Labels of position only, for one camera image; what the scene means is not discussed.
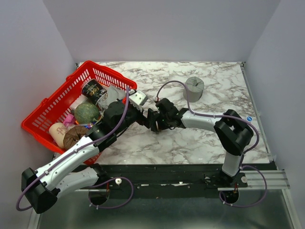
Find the black keys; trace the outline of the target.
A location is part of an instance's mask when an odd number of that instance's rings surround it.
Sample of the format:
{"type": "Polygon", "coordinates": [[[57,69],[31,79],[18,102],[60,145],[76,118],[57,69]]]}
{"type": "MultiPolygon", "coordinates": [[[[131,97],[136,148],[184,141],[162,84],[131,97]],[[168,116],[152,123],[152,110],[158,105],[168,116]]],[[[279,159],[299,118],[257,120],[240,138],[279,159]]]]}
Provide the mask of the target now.
{"type": "Polygon", "coordinates": [[[162,121],[156,121],[156,129],[158,132],[161,132],[163,130],[163,122],[162,121]]]}

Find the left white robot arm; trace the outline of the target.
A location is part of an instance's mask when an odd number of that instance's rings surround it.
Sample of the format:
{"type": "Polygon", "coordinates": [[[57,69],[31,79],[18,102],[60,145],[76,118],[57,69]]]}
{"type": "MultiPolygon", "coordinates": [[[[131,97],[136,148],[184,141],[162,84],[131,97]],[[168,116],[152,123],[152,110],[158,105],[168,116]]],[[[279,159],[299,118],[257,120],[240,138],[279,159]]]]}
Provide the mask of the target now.
{"type": "Polygon", "coordinates": [[[60,196],[74,190],[93,186],[102,188],[106,177],[99,166],[86,168],[85,173],[71,172],[87,159],[101,153],[117,140],[117,134],[137,122],[148,129],[156,124],[160,114],[148,109],[147,116],[134,102],[112,102],[104,112],[102,121],[89,129],[77,143],[49,164],[36,170],[25,169],[21,174],[22,197],[30,206],[20,207],[19,198],[16,209],[24,211],[34,209],[38,214],[49,210],[60,196]]]}

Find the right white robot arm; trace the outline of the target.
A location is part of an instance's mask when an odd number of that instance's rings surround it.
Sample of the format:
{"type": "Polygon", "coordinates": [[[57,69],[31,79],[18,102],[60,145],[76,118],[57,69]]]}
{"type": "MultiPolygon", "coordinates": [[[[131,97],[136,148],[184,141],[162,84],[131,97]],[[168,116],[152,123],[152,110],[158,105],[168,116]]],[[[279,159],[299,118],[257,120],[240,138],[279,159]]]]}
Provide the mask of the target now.
{"type": "Polygon", "coordinates": [[[219,181],[225,187],[230,187],[236,182],[242,154],[254,136],[253,130],[241,120],[236,111],[229,109],[224,114],[200,116],[192,113],[189,108],[178,110],[166,98],[156,102],[155,105],[159,111],[159,116],[152,126],[155,132],[165,129],[195,128],[216,133],[226,151],[219,181]]]}

